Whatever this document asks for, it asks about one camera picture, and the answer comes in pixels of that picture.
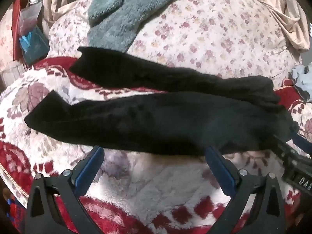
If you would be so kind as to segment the red hanging bag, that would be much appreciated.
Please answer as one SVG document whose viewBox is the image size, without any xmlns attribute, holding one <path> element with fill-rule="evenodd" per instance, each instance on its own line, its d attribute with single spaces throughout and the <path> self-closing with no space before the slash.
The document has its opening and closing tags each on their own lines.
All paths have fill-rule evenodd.
<svg viewBox="0 0 312 234">
<path fill-rule="evenodd" d="M 22 9 L 26 8 L 28 0 L 15 0 L 12 10 L 12 40 L 13 40 L 13 60 L 23 59 L 22 50 L 19 44 L 19 15 Z"/>
</svg>

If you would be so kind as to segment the beige left curtain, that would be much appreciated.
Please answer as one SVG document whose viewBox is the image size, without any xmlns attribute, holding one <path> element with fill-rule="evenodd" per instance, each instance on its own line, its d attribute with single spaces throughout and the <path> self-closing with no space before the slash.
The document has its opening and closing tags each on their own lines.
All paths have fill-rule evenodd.
<svg viewBox="0 0 312 234">
<path fill-rule="evenodd" d="M 70 2 L 69 0 L 43 0 L 42 29 L 46 37 L 48 37 L 52 25 L 63 15 L 74 9 L 77 2 Z"/>
</svg>

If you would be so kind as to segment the blue packet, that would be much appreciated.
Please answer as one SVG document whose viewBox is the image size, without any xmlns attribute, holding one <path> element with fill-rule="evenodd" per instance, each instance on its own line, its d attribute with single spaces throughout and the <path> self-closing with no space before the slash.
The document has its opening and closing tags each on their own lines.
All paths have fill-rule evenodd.
<svg viewBox="0 0 312 234">
<path fill-rule="evenodd" d="M 23 59 L 28 66 L 46 57 L 50 50 L 48 40 L 38 26 L 28 34 L 19 37 L 19 43 Z"/>
</svg>

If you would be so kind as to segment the light grey cloth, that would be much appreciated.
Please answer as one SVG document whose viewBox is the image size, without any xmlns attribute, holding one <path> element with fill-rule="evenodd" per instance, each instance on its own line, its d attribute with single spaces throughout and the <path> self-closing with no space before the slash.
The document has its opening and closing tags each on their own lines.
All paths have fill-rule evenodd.
<svg viewBox="0 0 312 234">
<path fill-rule="evenodd" d="M 312 98 L 312 73 L 311 62 L 308 66 L 298 65 L 292 69 L 291 80 L 299 95 L 305 102 L 311 103 Z"/>
</svg>

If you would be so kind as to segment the red white plush blanket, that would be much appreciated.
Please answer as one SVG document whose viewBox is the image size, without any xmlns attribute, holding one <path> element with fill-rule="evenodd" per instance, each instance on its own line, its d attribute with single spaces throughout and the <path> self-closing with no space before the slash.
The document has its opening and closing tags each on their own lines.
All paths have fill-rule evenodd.
<svg viewBox="0 0 312 234">
<path fill-rule="evenodd" d="M 25 116 L 48 92 L 56 91 L 70 104 L 147 93 L 100 88 L 70 73 L 73 62 L 71 57 L 47 58 L 30 70 L 12 63 L 2 72 L 1 178 L 23 206 L 36 174 L 59 175 L 90 151 L 28 128 Z M 80 200 L 104 233 L 205 233 L 230 199 L 201 158 L 106 150 Z"/>
</svg>

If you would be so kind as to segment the beige curtain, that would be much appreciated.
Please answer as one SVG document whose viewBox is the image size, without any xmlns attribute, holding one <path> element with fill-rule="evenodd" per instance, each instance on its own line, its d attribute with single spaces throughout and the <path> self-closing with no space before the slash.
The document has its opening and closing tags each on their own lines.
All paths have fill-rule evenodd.
<svg viewBox="0 0 312 234">
<path fill-rule="evenodd" d="M 46 37 L 48 37 L 52 25 L 63 15 L 74 9 L 77 2 L 70 2 L 69 0 L 43 0 L 42 29 Z"/>
<path fill-rule="evenodd" d="M 257 0 L 268 8 L 292 46 L 310 49 L 309 20 L 297 0 Z"/>
</svg>

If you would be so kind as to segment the clear plastic bag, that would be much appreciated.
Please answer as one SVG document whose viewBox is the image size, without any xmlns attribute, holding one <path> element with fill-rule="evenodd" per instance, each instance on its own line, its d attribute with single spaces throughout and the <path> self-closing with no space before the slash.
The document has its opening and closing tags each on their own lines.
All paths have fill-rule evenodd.
<svg viewBox="0 0 312 234">
<path fill-rule="evenodd" d="M 20 11 L 18 22 L 18 34 L 24 36 L 32 31 L 38 22 L 42 2 L 32 4 Z"/>
</svg>

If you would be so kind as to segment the floral quilt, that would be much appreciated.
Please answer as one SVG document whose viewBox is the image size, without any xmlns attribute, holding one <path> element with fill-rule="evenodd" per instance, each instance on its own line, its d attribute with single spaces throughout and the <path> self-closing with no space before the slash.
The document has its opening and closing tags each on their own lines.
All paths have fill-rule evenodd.
<svg viewBox="0 0 312 234">
<path fill-rule="evenodd" d="M 302 61 L 257 0 L 176 0 L 144 24 L 128 53 L 223 78 L 263 75 L 276 88 Z"/>
</svg>

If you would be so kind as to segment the grey fleece blanket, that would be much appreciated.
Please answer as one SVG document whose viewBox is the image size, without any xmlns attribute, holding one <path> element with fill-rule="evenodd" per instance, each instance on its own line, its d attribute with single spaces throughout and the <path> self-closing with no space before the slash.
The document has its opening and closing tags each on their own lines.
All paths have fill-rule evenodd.
<svg viewBox="0 0 312 234">
<path fill-rule="evenodd" d="M 93 0 L 88 45 L 126 52 L 140 24 L 172 0 Z"/>
</svg>

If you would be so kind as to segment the black pants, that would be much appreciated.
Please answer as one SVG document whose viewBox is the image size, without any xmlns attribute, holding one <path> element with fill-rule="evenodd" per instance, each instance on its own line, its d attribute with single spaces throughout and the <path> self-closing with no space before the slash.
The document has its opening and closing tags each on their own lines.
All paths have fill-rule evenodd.
<svg viewBox="0 0 312 234">
<path fill-rule="evenodd" d="M 80 47 L 70 72 L 106 89 L 153 94 L 68 104 L 50 92 L 25 123 L 58 141 L 157 155 L 202 156 L 266 150 L 299 130 L 264 76 L 222 79 L 122 52 Z"/>
</svg>

